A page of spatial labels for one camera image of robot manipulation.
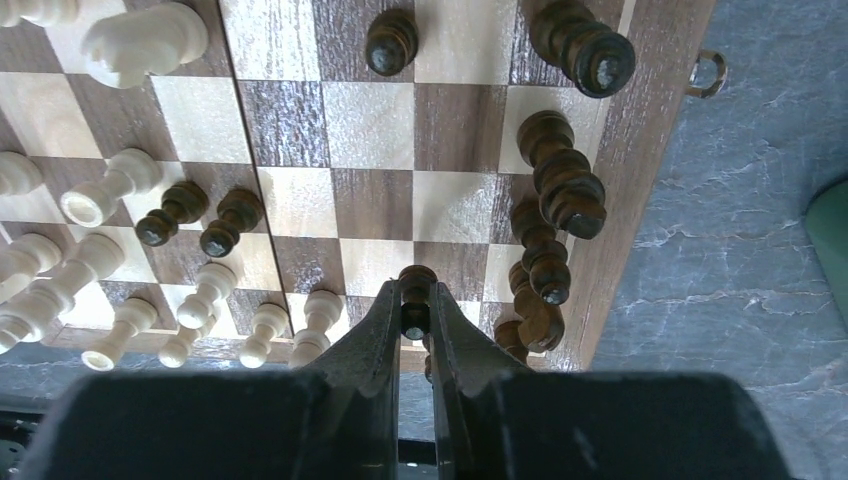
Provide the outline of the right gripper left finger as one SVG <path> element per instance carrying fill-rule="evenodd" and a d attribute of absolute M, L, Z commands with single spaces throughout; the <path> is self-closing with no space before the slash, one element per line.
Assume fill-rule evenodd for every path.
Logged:
<path fill-rule="evenodd" d="M 315 362 L 307 471 L 315 479 L 394 479 L 398 458 L 399 282 Z"/>

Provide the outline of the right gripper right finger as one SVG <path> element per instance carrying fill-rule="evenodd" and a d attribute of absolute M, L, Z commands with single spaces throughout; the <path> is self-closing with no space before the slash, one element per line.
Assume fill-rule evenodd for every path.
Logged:
<path fill-rule="evenodd" d="M 511 479 L 503 382 L 529 369 L 474 327 L 442 282 L 430 288 L 436 453 L 448 479 Z"/>

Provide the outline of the dark pawn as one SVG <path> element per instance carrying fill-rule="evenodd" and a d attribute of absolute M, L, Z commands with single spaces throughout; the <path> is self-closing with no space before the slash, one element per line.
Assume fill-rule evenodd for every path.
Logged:
<path fill-rule="evenodd" d="M 401 330 L 411 341 L 422 340 L 430 332 L 430 287 L 437 281 L 436 274 L 423 265 L 410 265 L 399 274 Z"/>

